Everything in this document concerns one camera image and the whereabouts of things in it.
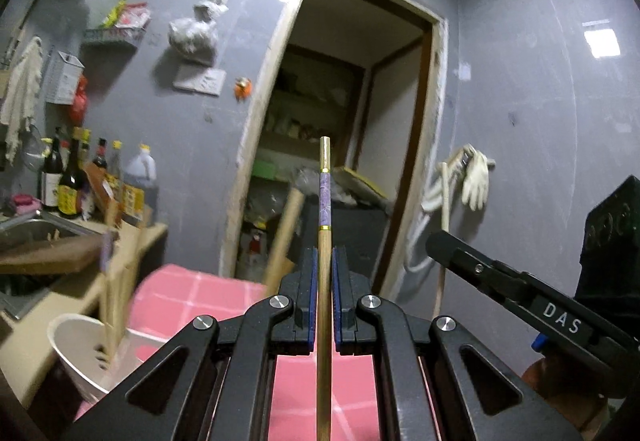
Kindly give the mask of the person right hand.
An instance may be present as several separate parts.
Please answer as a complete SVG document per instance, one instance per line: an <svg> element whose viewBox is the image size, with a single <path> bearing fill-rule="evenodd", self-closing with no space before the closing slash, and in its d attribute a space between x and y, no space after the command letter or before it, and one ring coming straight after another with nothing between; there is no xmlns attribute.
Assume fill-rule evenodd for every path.
<svg viewBox="0 0 640 441"><path fill-rule="evenodd" d="M589 383L576 362L542 357L529 366L522 380L556 409L584 440L594 440L610 417L608 399Z"/></svg>

